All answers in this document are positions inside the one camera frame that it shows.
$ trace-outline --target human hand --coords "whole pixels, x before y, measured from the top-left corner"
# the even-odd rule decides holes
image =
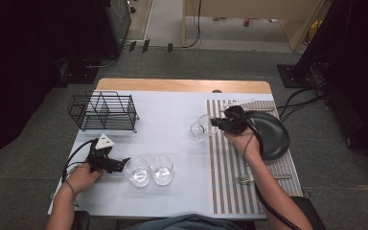
[[[78,166],[67,178],[69,185],[73,188],[75,195],[88,190],[104,174],[104,170],[91,172],[88,163]]]
[[[240,135],[231,132],[224,132],[223,135],[235,144],[236,149],[242,156],[249,154],[260,157],[259,141],[249,127]]]

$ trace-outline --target black stand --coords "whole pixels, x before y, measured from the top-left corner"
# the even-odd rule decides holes
[[[93,63],[94,66],[100,65],[100,61]],[[56,85],[58,88],[66,88],[68,84],[92,84],[97,77],[99,68],[75,67],[68,65]]]
[[[368,130],[351,103],[332,83],[327,83],[324,90],[328,95],[327,105],[333,109],[345,131],[346,146],[355,150],[367,150],[364,145],[368,144]]]
[[[296,78],[294,73],[295,65],[277,65],[280,77],[285,88],[315,88],[316,84],[311,80],[312,74],[307,71],[303,78]]]

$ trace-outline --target gray floor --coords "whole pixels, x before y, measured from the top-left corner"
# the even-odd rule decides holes
[[[150,45],[161,48],[150,47],[146,53],[139,49],[130,53],[124,50],[117,62],[100,70],[96,81],[101,78],[267,81],[275,103],[282,105],[286,102],[295,90],[283,87],[276,64],[294,64],[301,54],[286,48],[267,50],[270,42],[282,43],[278,30],[271,32],[278,35],[277,38],[259,41],[267,42],[267,47],[259,48],[259,43],[253,42],[250,47],[254,48],[229,47],[227,42],[231,41],[226,40],[216,49],[212,46],[211,49],[174,49],[167,53],[167,43],[180,44],[180,36],[177,38],[176,33],[171,33],[180,29],[161,27],[157,31],[160,25],[151,23],[162,20],[174,22],[179,27],[180,18],[172,13],[177,8],[180,11],[174,5],[177,2],[181,1],[153,2],[147,38],[151,40]],[[248,29],[253,29],[253,22]],[[205,37],[202,45],[209,39],[220,40],[218,36]],[[0,150],[0,229],[44,228],[50,205],[48,196],[58,184],[62,165],[78,131],[67,115],[66,106],[73,93],[92,90],[95,85],[53,89],[19,138]],[[307,92],[295,102],[313,96],[313,92]],[[368,184],[368,154],[345,147],[343,132],[333,111],[324,102],[307,105],[290,116],[285,126],[291,137],[290,151],[301,185],[310,194],[328,229],[368,229],[368,188],[358,187]],[[266,222],[257,225],[258,229],[268,229]],[[91,229],[115,229],[115,226],[115,219],[92,218]]]
[[[144,40],[148,29],[148,21],[152,6],[152,0],[130,1],[131,6],[136,10],[130,13],[130,27],[127,33],[127,40]]]
[[[186,45],[196,38],[197,18],[187,17]],[[211,50],[291,52],[279,22],[267,19],[251,19],[248,27],[243,18],[226,18],[214,21],[211,17],[200,17],[201,41],[194,48]],[[182,1],[154,0],[146,39],[150,45],[182,46]],[[305,46],[297,52],[302,53]]]

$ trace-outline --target striped placemat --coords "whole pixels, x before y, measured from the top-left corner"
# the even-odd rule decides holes
[[[224,117],[223,111],[230,100],[207,100],[207,113],[215,118]],[[269,113],[278,118],[273,101],[255,101],[240,104],[243,109],[273,107]],[[210,152],[210,211],[213,214],[262,214],[264,207],[256,197],[254,184],[240,185],[235,177],[251,173],[235,146],[227,141],[222,132],[209,138]],[[281,158],[267,161],[273,174],[291,174],[292,179],[279,180],[280,185],[290,196],[302,196],[300,182],[289,150]]]

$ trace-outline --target fork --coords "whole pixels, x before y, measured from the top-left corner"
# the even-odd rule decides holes
[[[282,175],[274,175],[275,179],[292,179],[290,174],[282,174]],[[236,182],[239,184],[248,184],[249,182],[253,182],[255,179],[253,178],[253,174],[245,174],[240,175],[235,178]]]

